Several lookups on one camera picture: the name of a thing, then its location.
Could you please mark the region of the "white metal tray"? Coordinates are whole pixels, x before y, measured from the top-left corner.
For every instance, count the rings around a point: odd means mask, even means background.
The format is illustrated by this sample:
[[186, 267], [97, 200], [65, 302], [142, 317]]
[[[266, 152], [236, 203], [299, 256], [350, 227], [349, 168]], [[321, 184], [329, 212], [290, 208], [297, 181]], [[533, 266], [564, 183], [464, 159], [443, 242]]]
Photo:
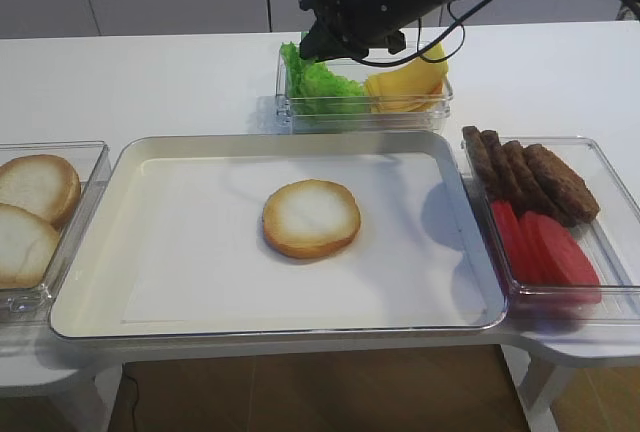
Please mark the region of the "white metal tray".
[[[139, 275], [134, 264], [143, 246], [144, 214], [132, 192], [141, 165], [150, 159], [325, 158], [356, 155], [424, 154], [434, 159], [447, 187], [454, 216], [471, 248], [471, 263], [490, 310], [478, 324], [406, 327], [220, 330], [211, 319], [126, 321], [124, 314]], [[432, 132], [377, 132], [330, 135], [243, 135], [149, 137], [121, 153], [96, 212], [70, 264], [50, 312], [52, 330], [66, 339], [97, 341], [154, 336], [207, 337], [220, 342], [376, 334], [471, 334], [500, 323], [507, 300], [474, 217], [448, 142]]]

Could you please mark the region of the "upright yellow cheese slice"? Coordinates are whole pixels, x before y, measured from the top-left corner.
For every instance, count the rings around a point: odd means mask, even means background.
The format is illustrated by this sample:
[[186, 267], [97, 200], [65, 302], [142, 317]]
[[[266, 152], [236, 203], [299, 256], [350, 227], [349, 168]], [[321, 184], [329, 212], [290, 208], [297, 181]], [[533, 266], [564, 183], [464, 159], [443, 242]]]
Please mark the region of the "upright yellow cheese slice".
[[381, 95], [426, 95], [431, 94], [448, 73], [445, 51], [440, 43], [428, 50], [422, 57], [408, 64], [378, 75]]

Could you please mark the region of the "brown meat patty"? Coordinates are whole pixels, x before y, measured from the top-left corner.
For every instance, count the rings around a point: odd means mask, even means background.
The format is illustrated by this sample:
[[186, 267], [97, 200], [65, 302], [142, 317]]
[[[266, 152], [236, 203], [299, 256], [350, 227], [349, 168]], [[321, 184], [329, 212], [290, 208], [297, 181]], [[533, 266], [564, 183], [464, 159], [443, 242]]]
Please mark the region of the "brown meat patty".
[[480, 131], [475, 126], [465, 126], [462, 128], [462, 134], [471, 164], [481, 180], [489, 200], [503, 199], [504, 193], [500, 180], [481, 139]]
[[549, 198], [575, 222], [590, 223], [600, 206], [585, 181], [558, 155], [541, 144], [524, 149], [527, 165]]
[[525, 208], [549, 216], [565, 227], [573, 227], [577, 222], [564, 213], [547, 195], [537, 182], [533, 172], [529, 168], [524, 148], [517, 140], [506, 142], [502, 145], [511, 170], [524, 194]]
[[503, 195], [510, 202], [514, 213], [520, 216], [526, 210], [526, 198], [502, 149], [498, 133], [494, 130], [484, 130], [480, 135], [500, 181]]

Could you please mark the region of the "back bun half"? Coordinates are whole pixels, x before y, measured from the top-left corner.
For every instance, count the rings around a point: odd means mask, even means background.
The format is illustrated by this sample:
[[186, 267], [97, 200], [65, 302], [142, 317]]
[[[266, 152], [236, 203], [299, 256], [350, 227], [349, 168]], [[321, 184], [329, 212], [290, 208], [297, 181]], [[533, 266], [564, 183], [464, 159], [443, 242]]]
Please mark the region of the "back bun half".
[[14, 158], [1, 166], [1, 203], [22, 208], [63, 228], [81, 196], [81, 182], [64, 158], [36, 154]]

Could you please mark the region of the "front right bun half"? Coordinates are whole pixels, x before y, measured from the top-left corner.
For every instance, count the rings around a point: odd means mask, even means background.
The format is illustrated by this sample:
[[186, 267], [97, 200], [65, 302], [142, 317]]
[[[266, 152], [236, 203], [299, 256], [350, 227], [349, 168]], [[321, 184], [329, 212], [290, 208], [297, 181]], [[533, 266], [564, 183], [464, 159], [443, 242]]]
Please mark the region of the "front right bun half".
[[45, 275], [59, 233], [40, 217], [1, 205], [1, 288], [31, 288]]

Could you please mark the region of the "bun half on tray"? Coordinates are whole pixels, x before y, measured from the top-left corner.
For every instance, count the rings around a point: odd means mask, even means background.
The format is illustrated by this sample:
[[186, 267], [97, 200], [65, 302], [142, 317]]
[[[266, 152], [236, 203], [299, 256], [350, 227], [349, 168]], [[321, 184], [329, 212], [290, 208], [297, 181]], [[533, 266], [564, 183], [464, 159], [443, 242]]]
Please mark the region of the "bun half on tray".
[[353, 242], [361, 213], [353, 194], [332, 181], [287, 184], [269, 196], [262, 211], [266, 242], [295, 259], [327, 257]]

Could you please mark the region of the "green lettuce leaf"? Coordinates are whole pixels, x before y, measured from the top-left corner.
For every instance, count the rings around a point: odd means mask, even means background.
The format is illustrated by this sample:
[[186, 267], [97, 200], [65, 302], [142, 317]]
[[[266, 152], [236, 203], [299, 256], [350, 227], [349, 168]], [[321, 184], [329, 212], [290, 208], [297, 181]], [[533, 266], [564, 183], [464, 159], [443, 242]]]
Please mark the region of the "green lettuce leaf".
[[286, 66], [287, 95], [297, 115], [364, 114], [368, 111], [364, 87], [332, 72], [324, 62], [302, 59], [298, 47], [283, 43], [280, 56]]

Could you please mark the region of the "clear bun container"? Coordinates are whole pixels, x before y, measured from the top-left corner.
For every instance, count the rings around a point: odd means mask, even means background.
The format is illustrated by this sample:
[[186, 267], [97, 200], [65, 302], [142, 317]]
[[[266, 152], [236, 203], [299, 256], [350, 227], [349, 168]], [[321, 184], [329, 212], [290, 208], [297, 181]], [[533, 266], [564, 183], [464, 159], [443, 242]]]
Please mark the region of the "clear bun container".
[[28, 288], [1, 290], [1, 324], [42, 323], [66, 277], [71, 261], [111, 175], [109, 148], [101, 141], [3, 144], [1, 163], [35, 155], [66, 160], [79, 179], [79, 201], [60, 230], [60, 240], [42, 279]]

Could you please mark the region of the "leftmost brown meat patty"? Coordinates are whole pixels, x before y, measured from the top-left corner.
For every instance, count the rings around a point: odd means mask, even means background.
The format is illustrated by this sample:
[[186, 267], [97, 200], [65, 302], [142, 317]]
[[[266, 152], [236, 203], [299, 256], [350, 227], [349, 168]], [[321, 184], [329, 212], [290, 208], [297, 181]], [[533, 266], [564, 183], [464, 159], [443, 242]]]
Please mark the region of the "leftmost brown meat patty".
[[481, 180], [489, 200], [503, 199], [504, 193], [500, 180], [481, 139], [480, 131], [475, 126], [465, 126], [462, 128], [462, 134], [471, 164]]

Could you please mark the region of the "front brown meat patty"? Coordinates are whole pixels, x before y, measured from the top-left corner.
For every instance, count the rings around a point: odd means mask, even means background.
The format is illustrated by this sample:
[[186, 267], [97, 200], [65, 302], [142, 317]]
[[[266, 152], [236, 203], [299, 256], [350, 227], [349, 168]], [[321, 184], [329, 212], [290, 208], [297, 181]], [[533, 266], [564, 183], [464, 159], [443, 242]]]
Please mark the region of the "front brown meat patty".
[[590, 223], [600, 206], [585, 181], [558, 155], [541, 144], [524, 149], [527, 165], [549, 198], [575, 222]]

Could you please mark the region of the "left red tomato slice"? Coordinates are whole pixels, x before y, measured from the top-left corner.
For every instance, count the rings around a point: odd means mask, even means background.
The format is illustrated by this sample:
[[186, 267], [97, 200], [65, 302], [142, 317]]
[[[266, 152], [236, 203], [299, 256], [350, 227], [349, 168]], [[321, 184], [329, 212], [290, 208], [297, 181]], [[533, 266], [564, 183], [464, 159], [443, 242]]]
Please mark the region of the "left red tomato slice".
[[531, 254], [511, 204], [508, 201], [495, 200], [490, 207], [514, 279], [521, 284], [538, 284], [538, 264]]

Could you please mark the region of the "yellow cheese slice stack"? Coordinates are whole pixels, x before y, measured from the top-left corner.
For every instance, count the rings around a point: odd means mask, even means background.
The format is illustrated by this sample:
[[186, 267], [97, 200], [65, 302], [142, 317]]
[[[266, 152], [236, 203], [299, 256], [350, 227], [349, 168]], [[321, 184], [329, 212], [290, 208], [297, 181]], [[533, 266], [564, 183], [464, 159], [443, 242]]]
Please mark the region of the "yellow cheese slice stack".
[[364, 82], [366, 94], [373, 99], [371, 111], [391, 114], [428, 110], [442, 97], [446, 75], [388, 72], [369, 76]]

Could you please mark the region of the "white paper liner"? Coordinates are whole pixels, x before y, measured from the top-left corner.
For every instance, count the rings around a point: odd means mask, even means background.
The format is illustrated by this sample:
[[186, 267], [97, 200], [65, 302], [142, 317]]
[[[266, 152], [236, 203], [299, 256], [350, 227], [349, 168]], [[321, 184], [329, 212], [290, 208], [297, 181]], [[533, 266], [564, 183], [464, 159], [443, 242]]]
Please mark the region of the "white paper liner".
[[[294, 261], [260, 231], [268, 196], [303, 179], [340, 183], [362, 226], [341, 253]], [[436, 161], [424, 154], [150, 159], [126, 321], [211, 319], [220, 330], [478, 324], [490, 306]]]

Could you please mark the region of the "clear patty tomato container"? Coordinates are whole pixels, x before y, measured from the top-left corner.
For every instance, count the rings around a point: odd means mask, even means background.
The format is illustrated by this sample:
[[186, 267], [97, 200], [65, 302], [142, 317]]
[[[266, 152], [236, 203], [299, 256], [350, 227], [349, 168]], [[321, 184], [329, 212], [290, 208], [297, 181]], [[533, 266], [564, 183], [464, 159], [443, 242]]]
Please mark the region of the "clear patty tomato container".
[[586, 137], [519, 137], [522, 146], [540, 144], [586, 182], [600, 206], [589, 224], [570, 230], [600, 281], [595, 286], [529, 286], [510, 270], [489, 200], [462, 145], [463, 179], [496, 274], [508, 298], [509, 315], [530, 320], [639, 323], [639, 207], [598, 144]]

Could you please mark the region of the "clear lettuce cheese container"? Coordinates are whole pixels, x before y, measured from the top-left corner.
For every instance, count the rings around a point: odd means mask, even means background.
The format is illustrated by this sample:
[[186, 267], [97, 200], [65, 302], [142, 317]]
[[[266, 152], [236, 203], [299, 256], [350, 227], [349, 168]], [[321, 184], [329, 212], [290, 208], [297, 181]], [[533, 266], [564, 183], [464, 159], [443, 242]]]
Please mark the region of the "clear lettuce cheese container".
[[377, 68], [351, 59], [313, 62], [299, 57], [298, 45], [279, 49], [276, 117], [292, 133], [372, 130], [438, 132], [450, 115], [453, 91], [444, 50], [428, 61]]

